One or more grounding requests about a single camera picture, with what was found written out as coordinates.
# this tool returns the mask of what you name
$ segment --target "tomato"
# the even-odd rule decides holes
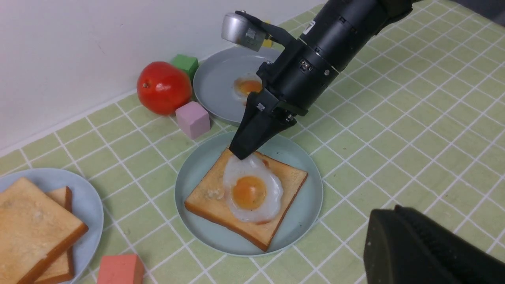
[[[167,116],[191,100],[191,81],[184,71],[167,62],[156,61],[142,70],[137,94],[147,109]]]

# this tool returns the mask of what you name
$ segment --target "fried egg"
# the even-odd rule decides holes
[[[242,161],[230,157],[223,187],[231,213],[242,222],[268,222],[279,214],[284,193],[281,181],[254,154]]]
[[[261,79],[253,73],[244,74],[233,81],[235,98],[243,104],[246,103],[247,97],[251,92],[260,92],[262,88]]]

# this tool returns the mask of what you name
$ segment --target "plate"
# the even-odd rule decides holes
[[[72,213],[89,228],[73,246],[75,277],[65,284],[75,283],[89,265],[96,252],[104,228],[104,209],[94,187],[81,176],[61,169],[36,168],[0,178],[0,193],[20,177],[28,178],[43,192],[68,186],[72,191]]]
[[[245,106],[235,98],[233,82],[240,76],[255,74],[263,62],[274,62],[280,54],[271,48],[255,52],[236,46],[210,56],[194,75],[196,99],[215,118],[238,126]]]
[[[234,132],[218,135],[200,145],[177,175],[175,204],[186,228],[207,246],[234,256],[260,256],[278,252],[300,240],[317,220],[323,204],[323,183],[316,164],[296,143],[280,135],[266,142],[258,152],[292,167],[308,172],[307,179],[275,234],[268,251],[264,252],[242,236],[189,212],[184,200],[230,144]]]

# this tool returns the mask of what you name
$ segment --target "slice of bread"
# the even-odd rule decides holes
[[[72,191],[68,186],[46,193],[60,206],[72,212]],[[73,249],[69,248],[55,260],[34,284],[58,284],[74,278]]]
[[[189,212],[219,224],[241,235],[263,251],[267,251],[291,203],[307,178],[307,172],[283,164],[259,152],[255,152],[265,165],[280,179],[283,187],[281,209],[270,222],[257,224],[238,220],[223,198],[223,173],[232,153],[226,149],[200,183],[184,201]]]
[[[0,283],[34,283],[88,226],[25,177],[0,194]]]

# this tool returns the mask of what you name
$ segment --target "green block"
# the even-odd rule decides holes
[[[178,54],[172,59],[171,64],[188,74],[191,83],[193,84],[194,74],[198,69],[198,58]]]

